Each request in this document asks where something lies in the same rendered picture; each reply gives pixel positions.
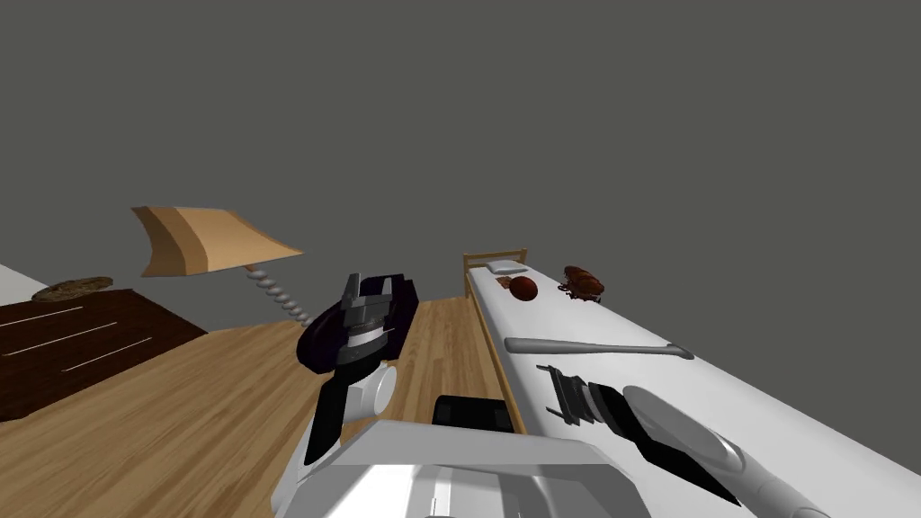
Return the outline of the dark purple rounded object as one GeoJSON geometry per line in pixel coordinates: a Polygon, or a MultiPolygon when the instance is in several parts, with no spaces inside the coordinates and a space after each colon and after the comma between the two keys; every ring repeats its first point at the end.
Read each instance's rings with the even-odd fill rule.
{"type": "MultiPolygon", "coordinates": [[[[302,333],[296,349],[302,365],[316,374],[324,374],[368,357],[382,361],[395,361],[399,357],[419,305],[416,286],[402,273],[374,277],[392,280],[392,301],[384,320],[385,334],[377,340],[348,340],[341,298],[302,333]]],[[[360,297],[370,296],[371,279],[361,276],[360,297]]]]}

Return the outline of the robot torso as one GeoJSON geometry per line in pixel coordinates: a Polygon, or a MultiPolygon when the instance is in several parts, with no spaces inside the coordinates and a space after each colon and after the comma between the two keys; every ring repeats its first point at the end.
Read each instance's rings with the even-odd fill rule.
{"type": "Polygon", "coordinates": [[[585,442],[379,419],[296,459],[275,518],[651,518],[634,481],[585,442]]]}

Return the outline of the grey baseball bat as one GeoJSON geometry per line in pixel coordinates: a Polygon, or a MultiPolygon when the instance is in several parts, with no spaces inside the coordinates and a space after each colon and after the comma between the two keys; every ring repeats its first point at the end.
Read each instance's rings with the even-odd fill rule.
{"type": "Polygon", "coordinates": [[[691,351],[677,345],[665,344],[661,346],[637,346],[615,344],[589,344],[582,342],[560,341],[550,339],[507,337],[504,339],[507,353],[513,354],[592,354],[592,353],[627,353],[627,354],[655,354],[676,356],[684,360],[694,360],[691,351]]]}

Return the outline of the brown lumpy toy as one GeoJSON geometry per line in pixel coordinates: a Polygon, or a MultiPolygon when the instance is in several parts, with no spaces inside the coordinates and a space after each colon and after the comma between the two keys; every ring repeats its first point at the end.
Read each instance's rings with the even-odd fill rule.
{"type": "Polygon", "coordinates": [[[604,286],[587,270],[568,265],[564,268],[564,281],[558,286],[571,299],[600,303],[604,286]]]}

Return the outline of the dark brown dresser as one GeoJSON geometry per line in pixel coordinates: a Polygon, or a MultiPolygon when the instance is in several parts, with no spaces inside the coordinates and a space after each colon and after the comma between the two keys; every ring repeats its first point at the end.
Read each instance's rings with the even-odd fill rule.
{"type": "Polygon", "coordinates": [[[24,418],[204,334],[133,290],[0,306],[0,422],[24,418]]]}

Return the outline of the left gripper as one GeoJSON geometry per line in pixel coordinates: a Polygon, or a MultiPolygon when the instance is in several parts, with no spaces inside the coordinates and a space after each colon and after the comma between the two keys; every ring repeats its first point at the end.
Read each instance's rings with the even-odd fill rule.
{"type": "Polygon", "coordinates": [[[385,334],[384,320],[392,301],[390,277],[372,277],[370,296],[361,296],[361,275],[351,273],[344,288],[341,309],[348,340],[377,340],[385,334]]]}

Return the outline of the brown oval object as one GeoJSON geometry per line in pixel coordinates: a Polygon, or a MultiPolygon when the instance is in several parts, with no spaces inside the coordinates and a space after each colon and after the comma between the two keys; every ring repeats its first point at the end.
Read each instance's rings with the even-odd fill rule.
{"type": "Polygon", "coordinates": [[[77,299],[102,290],[107,290],[112,285],[112,277],[82,277],[82,279],[63,281],[43,288],[31,296],[31,301],[57,302],[77,299]]]}

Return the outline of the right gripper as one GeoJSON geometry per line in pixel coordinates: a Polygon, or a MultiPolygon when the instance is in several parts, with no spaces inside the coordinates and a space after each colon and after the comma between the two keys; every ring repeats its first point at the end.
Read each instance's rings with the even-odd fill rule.
{"type": "Polygon", "coordinates": [[[560,417],[568,426],[579,426],[582,422],[595,422],[591,409],[591,395],[588,385],[578,376],[567,376],[552,365],[537,365],[540,371],[549,373],[559,410],[545,407],[546,411],[560,417]]]}

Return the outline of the white bed with wooden frame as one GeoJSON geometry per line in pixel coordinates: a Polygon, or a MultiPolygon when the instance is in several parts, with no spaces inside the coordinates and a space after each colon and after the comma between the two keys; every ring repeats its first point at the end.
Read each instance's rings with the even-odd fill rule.
{"type": "Polygon", "coordinates": [[[756,518],[742,506],[648,463],[634,443],[604,423],[568,426],[546,411],[558,401],[552,365],[621,390],[642,387],[755,457],[830,518],[921,518],[921,476],[867,449],[705,362],[676,356],[627,353],[513,354],[507,337],[589,344],[661,346],[666,339],[631,323],[600,303],[571,299],[559,282],[530,268],[539,287],[532,301],[504,290],[486,263],[524,263],[524,250],[465,255],[464,291],[490,348],[496,375],[517,433],[585,442],[599,449],[635,483],[651,518],[756,518]]]}

